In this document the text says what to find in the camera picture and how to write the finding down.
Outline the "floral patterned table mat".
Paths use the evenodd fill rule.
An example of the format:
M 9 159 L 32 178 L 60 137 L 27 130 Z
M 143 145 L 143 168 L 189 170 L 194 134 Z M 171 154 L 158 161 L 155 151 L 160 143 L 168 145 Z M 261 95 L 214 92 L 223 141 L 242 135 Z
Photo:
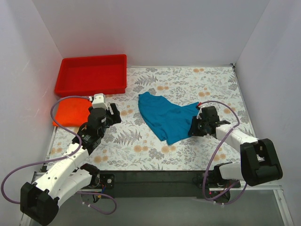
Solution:
M 236 150 L 210 136 L 173 145 L 160 141 L 138 109 L 138 96 L 145 92 L 176 105 L 212 100 L 220 119 L 239 121 L 242 132 L 254 134 L 232 67 L 129 67 L 125 93 L 106 97 L 117 105 L 122 122 L 107 129 L 86 163 L 100 170 L 205 170 L 239 162 Z

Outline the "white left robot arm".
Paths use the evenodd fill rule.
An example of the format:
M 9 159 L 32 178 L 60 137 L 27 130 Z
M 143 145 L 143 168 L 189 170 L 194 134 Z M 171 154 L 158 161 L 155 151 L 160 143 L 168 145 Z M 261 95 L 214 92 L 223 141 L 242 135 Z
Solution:
M 96 166 L 82 162 L 100 145 L 106 129 L 118 123 L 121 117 L 115 103 L 108 109 L 90 107 L 87 122 L 81 125 L 64 158 L 36 181 L 21 187 L 21 212 L 47 226 L 61 205 L 82 188 L 113 188 L 112 174 L 102 173 Z

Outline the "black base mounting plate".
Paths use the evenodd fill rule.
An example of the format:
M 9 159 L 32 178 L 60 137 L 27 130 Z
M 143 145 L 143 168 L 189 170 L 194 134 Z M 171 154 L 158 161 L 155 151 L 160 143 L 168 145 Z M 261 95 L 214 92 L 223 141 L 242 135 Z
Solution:
M 209 175 L 203 184 L 204 171 L 99 171 L 83 187 L 85 192 L 100 192 L 113 198 L 213 197 L 230 186 L 239 188 L 234 180 L 216 179 Z

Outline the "folded orange t shirt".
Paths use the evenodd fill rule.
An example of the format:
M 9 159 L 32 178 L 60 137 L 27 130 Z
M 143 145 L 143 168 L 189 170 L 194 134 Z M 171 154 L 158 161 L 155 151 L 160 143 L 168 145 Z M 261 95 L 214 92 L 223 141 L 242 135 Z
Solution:
M 87 122 L 90 101 L 83 98 L 68 98 L 58 104 L 55 120 L 64 127 L 79 127 Z

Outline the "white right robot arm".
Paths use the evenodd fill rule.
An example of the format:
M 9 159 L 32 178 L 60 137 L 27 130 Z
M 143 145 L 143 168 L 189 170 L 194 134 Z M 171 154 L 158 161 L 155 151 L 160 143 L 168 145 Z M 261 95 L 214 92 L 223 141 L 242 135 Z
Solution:
M 280 180 L 283 171 L 273 142 L 249 136 L 228 121 L 221 121 L 214 106 L 197 107 L 198 115 L 192 118 L 190 136 L 210 135 L 231 146 L 240 154 L 239 163 L 221 163 L 204 174 L 207 183 L 226 186 L 230 180 L 243 180 L 249 186 Z

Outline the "teal t shirt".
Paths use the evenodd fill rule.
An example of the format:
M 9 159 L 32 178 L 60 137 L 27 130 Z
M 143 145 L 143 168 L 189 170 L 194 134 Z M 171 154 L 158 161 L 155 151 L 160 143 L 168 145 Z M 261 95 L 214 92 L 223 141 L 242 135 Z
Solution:
M 166 141 L 168 145 L 190 137 L 188 133 L 192 117 L 198 113 L 196 105 L 197 103 L 179 106 L 163 96 L 154 96 L 149 92 L 140 94 L 138 99 L 143 120 L 158 139 Z

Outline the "red plastic tray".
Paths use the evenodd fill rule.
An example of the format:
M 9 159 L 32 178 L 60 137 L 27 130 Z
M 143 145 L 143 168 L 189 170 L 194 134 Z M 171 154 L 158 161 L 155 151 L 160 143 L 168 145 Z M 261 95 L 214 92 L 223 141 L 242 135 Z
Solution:
M 54 93 L 59 97 L 123 94 L 127 87 L 127 56 L 64 58 Z

